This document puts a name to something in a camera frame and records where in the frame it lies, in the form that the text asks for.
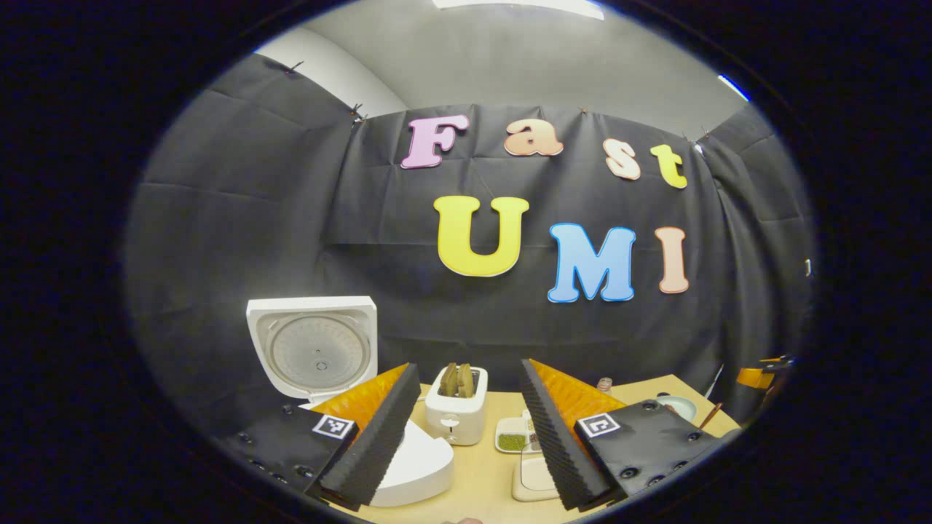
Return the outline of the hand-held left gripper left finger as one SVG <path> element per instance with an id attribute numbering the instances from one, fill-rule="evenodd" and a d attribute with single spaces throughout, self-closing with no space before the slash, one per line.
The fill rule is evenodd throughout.
<path id="1" fill-rule="evenodd" d="M 267 402 L 250 420 L 223 420 L 218 441 L 289 490 L 356 510 L 373 500 L 421 391 L 407 362 L 312 409 Z"/>

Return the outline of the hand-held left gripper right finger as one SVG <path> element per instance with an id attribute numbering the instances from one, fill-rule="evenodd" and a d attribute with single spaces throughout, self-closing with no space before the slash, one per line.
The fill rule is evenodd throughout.
<path id="1" fill-rule="evenodd" d="M 522 395 L 566 509 L 651 491 L 727 442 L 657 400 L 626 404 L 542 362 L 521 365 Z"/>

